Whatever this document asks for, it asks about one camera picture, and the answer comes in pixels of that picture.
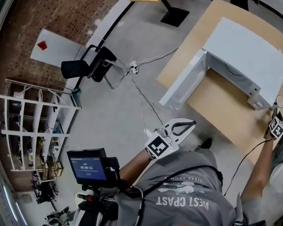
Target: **blue screen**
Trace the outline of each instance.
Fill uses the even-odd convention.
[[[99,157],[71,158],[70,160],[77,178],[107,180]]]

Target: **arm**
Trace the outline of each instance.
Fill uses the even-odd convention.
[[[151,162],[150,155],[142,150],[120,170],[120,176],[130,187]]]
[[[270,133],[268,133],[266,136],[266,140],[269,139],[271,139]],[[242,192],[242,202],[248,201],[256,197],[262,197],[263,189],[269,182],[273,146],[273,140],[264,143],[260,156]]]

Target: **brick wall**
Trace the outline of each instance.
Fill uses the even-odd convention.
[[[61,89],[65,80],[60,68],[31,60],[30,54],[42,28],[85,44],[96,19],[103,19],[118,0],[15,0],[0,32],[0,94],[6,78]],[[3,113],[0,99],[0,115]],[[0,150],[6,144],[0,139]],[[5,170],[10,169],[6,152],[0,152]],[[16,191],[19,180],[8,177]]]

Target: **gray floor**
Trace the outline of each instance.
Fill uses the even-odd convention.
[[[190,11],[179,28],[160,22],[166,13],[161,3],[135,3],[108,37],[105,46],[125,64],[130,64],[133,58],[136,61],[143,61],[164,55],[178,47],[211,1],[169,0],[169,2],[174,7]],[[249,4],[251,12],[283,32],[281,18],[252,1],[249,1]],[[156,78],[170,57],[166,56],[151,64],[142,65],[138,75],[134,75],[134,79],[142,93],[154,105],[162,121],[180,116],[197,121],[196,129],[182,143],[182,150],[192,150],[205,138],[214,138],[212,151],[216,156],[218,169],[224,175],[223,191],[225,191],[243,156],[236,151],[234,145],[190,107],[183,106],[179,111],[171,111],[159,105],[158,101],[166,89],[156,81]],[[92,80],[84,80],[81,89],[80,100],[83,109],[76,117],[71,129],[71,137],[67,140],[61,155],[64,171],[57,181],[60,194],[56,202],[60,210],[66,205],[75,209],[74,193],[80,191],[80,186],[70,169],[67,150],[104,147],[107,155],[116,156],[120,166],[123,166],[143,148],[146,141],[138,92],[130,76],[127,76],[115,91],[112,91],[105,81],[95,83]],[[141,104],[146,128],[153,131],[159,126],[159,120],[143,98]],[[236,196],[243,190],[252,167],[248,160],[241,165],[226,196],[233,205],[236,204]],[[272,225],[283,214],[283,194],[277,194],[273,188],[267,186],[263,201],[262,218],[268,225]]]

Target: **shelving unit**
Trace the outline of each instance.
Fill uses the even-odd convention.
[[[6,135],[12,170],[40,170],[41,161],[46,162],[49,156],[58,160],[81,107],[71,93],[12,80],[6,83],[4,95],[0,95],[5,123],[1,132]]]

